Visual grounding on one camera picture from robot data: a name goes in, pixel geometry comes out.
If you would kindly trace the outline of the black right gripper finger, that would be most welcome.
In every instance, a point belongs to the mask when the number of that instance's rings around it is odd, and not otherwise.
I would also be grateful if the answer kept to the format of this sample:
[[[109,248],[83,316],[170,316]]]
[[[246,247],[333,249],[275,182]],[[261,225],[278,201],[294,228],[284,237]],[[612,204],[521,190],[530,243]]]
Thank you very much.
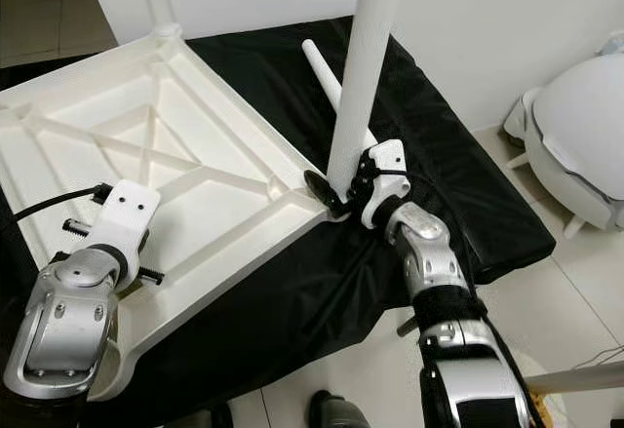
[[[316,170],[303,171],[304,183],[312,196],[317,198],[327,209],[327,215],[347,215],[347,205],[344,204],[338,193],[324,175]]]

